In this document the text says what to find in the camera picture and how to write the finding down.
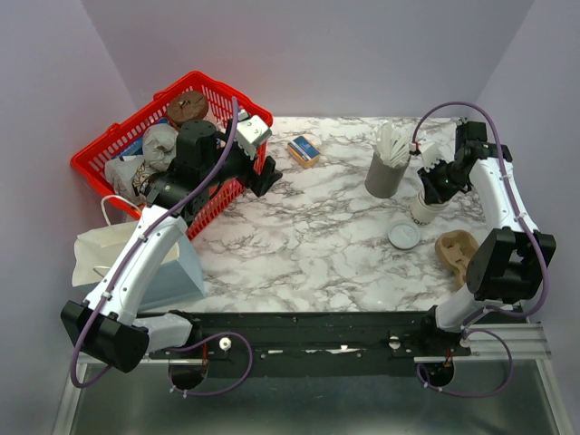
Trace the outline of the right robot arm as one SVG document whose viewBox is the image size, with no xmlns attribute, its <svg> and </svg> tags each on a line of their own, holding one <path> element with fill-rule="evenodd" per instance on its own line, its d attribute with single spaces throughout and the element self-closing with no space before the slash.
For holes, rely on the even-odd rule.
<svg viewBox="0 0 580 435">
<path fill-rule="evenodd" d="M 469 260 L 466 281 L 447 302 L 433 310 L 435 324 L 417 332 L 417 344 L 435 355 L 488 313 L 517 316 L 514 305 L 536 297 L 556 251 L 553 236 L 543 234 L 528 215 L 517 190 L 507 146 L 488 141 L 483 122 L 467 121 L 456 129 L 453 159 L 431 141 L 417 145 L 422 160 L 422 188 L 411 207 L 419 225 L 429 224 L 460 193 L 475 189 L 488 235 Z"/>
</svg>

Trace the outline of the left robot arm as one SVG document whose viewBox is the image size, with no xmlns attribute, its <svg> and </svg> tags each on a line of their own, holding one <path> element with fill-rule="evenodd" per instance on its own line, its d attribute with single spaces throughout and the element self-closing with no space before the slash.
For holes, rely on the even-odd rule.
<svg viewBox="0 0 580 435">
<path fill-rule="evenodd" d="M 224 132 L 209 121 L 184 123 L 176 155 L 167 171 L 148 184 L 146 207 L 127 245 L 107 275 L 81 303 L 67 302 L 60 314 L 76 353 L 86 353 L 121 372 L 132 371 L 141 358 L 171 348 L 182 358 L 201 345 L 191 321 L 164 314 L 148 321 L 138 311 L 153 276 L 209 201 L 209 190 L 231 179 L 261 197 L 281 179 L 273 158 L 255 169 L 260 148 L 271 135 L 257 115 L 239 114 Z"/>
</svg>

